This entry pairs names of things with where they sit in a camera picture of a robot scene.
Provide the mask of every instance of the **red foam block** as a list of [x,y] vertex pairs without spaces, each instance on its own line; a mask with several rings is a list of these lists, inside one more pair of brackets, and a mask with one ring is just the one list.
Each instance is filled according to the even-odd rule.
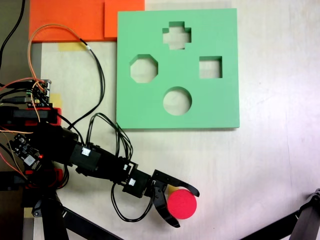
[[197,209],[196,197],[188,190],[179,189],[169,196],[167,207],[176,219],[188,219]]

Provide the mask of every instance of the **cross-shaped hole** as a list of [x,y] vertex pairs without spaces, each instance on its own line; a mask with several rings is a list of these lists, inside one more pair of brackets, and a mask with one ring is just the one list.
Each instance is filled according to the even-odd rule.
[[185,49],[191,43],[191,28],[185,27],[184,21],[171,21],[169,28],[163,28],[163,43],[169,45],[170,50]]

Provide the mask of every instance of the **circular hole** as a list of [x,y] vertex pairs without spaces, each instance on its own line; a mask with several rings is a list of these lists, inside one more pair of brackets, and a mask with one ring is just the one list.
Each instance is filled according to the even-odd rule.
[[168,90],[163,99],[164,109],[171,115],[180,116],[189,111],[192,104],[190,93],[183,87]]

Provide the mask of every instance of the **square hole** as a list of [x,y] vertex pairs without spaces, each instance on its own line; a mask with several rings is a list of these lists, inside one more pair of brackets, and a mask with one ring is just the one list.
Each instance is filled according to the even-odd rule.
[[222,56],[201,56],[199,58],[200,79],[222,78]]

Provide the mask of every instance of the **yellow tape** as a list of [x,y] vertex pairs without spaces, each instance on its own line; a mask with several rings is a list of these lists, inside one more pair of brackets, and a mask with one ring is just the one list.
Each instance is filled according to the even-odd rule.
[[59,42],[58,50],[60,52],[79,52],[87,49],[82,42]]
[[32,219],[34,216],[32,215],[32,207],[25,207],[24,208],[24,218],[25,219]]
[[62,98],[59,93],[50,93],[50,102],[53,104],[54,108],[62,108]]

